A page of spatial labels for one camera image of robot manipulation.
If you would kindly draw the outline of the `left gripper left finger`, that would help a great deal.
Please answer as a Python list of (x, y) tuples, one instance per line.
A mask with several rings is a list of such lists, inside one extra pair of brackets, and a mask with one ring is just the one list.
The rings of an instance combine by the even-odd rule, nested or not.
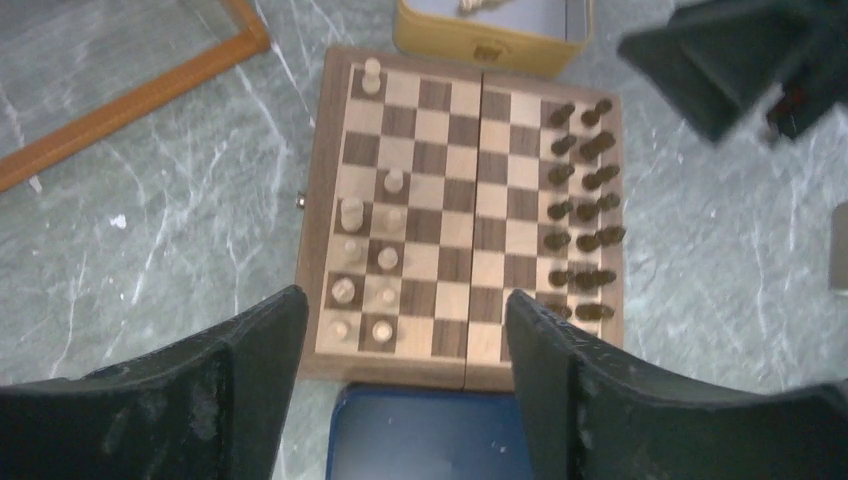
[(77, 379), (1, 390), (5, 479), (269, 479), (309, 306), (295, 285)]

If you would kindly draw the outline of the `light wooden king piece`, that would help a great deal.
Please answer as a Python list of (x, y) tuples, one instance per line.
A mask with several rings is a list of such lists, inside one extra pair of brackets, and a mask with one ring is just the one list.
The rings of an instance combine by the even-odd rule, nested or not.
[(365, 205), (360, 198), (343, 198), (339, 206), (339, 219), (342, 229), (348, 233), (358, 232), (364, 223), (364, 211)]

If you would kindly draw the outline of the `light wooden pawn piece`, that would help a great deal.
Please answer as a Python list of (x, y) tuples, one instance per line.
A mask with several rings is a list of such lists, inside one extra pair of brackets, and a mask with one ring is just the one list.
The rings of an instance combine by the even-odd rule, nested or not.
[(392, 339), (394, 335), (394, 327), (388, 321), (379, 320), (373, 324), (371, 333), (375, 342), (385, 344)]

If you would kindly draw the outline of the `light wooden rook corner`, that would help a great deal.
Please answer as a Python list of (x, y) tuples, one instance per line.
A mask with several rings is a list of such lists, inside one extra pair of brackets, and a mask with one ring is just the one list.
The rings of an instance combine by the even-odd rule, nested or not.
[(363, 92), (367, 95), (373, 96), (379, 93), (382, 80), (381, 63), (377, 58), (371, 57), (364, 62), (360, 85)]

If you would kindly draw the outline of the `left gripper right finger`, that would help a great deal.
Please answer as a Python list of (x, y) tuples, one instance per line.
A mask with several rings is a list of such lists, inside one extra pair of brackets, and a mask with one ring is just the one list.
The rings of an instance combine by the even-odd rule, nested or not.
[(538, 479), (843, 479), (847, 384), (761, 395), (688, 378), (506, 302), (514, 392)]

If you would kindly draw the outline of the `light wooden queen piece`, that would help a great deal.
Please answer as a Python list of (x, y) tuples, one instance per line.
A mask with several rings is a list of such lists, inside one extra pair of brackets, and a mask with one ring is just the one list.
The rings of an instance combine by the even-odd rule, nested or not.
[(402, 210), (393, 208), (384, 216), (384, 226), (388, 232), (399, 231), (405, 225), (405, 214)]

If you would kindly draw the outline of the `light wooden rook piece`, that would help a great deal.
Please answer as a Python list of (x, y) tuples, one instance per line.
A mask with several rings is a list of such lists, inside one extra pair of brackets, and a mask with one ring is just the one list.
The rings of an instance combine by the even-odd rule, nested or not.
[(350, 324), (344, 320), (335, 320), (331, 323), (329, 330), (337, 341), (344, 341), (350, 333)]

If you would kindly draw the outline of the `light wooden bishop piece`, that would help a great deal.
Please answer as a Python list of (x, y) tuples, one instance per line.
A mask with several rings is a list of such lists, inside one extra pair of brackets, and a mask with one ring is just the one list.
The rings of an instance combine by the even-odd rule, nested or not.
[(362, 257), (362, 245), (355, 239), (348, 239), (343, 244), (343, 254), (347, 263), (354, 264)]

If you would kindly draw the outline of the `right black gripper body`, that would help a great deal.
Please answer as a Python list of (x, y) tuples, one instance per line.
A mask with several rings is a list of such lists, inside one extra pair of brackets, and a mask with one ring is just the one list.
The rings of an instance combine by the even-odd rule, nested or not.
[(847, 104), (844, 1), (702, 1), (625, 35), (618, 55), (704, 140), (719, 143), (773, 85), (769, 143), (795, 141)]

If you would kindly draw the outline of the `light wooden knight piece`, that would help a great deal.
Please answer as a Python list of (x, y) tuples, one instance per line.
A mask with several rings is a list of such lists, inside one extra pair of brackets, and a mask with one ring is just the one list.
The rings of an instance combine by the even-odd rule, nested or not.
[(354, 300), (357, 288), (351, 278), (342, 277), (332, 284), (330, 293), (336, 303), (347, 305)]

